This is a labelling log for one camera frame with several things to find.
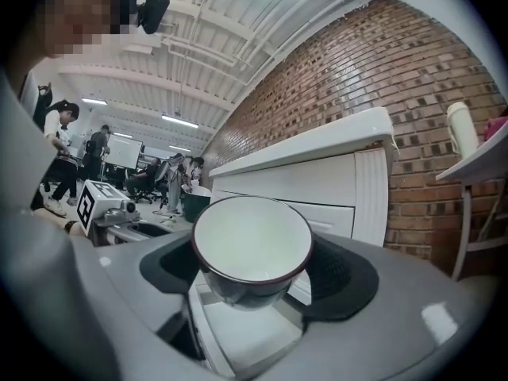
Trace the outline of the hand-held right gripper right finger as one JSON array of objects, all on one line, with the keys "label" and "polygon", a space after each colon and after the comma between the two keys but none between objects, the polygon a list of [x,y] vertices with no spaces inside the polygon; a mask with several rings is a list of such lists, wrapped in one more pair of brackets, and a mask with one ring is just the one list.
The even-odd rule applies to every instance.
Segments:
[{"label": "hand-held right gripper right finger", "polygon": [[418,258],[317,235],[303,335],[280,380],[431,380],[479,327],[474,298]]}]

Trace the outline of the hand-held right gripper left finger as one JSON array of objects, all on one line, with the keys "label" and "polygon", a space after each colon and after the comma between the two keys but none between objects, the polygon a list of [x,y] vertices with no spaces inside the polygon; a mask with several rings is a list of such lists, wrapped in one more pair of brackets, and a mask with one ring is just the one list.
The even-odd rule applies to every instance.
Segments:
[{"label": "hand-held right gripper left finger", "polygon": [[189,230],[95,248],[75,245],[83,281],[118,297],[153,332],[178,332],[188,322],[188,293],[198,274]]}]

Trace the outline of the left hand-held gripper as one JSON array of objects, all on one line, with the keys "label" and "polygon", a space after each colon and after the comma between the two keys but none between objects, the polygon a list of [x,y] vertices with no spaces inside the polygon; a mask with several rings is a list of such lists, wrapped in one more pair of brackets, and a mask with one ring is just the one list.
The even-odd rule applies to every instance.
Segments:
[{"label": "left hand-held gripper", "polygon": [[136,203],[108,183],[87,180],[76,213],[87,238],[95,247],[145,241],[171,230],[140,218]]}]

